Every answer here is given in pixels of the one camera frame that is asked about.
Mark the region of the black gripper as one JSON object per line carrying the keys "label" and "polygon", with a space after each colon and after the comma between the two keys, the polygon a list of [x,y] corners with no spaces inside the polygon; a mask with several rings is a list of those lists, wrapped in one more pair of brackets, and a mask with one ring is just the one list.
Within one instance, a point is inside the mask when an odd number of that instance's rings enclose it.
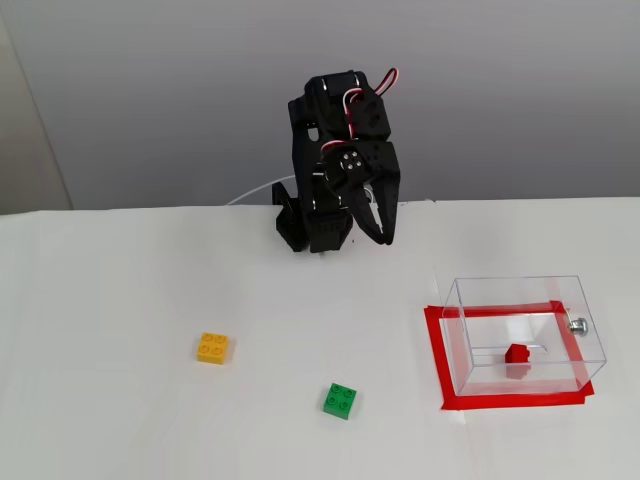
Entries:
{"label": "black gripper", "polygon": [[391,245],[397,217],[400,167],[391,142],[357,141],[324,156],[329,189],[374,242]]}

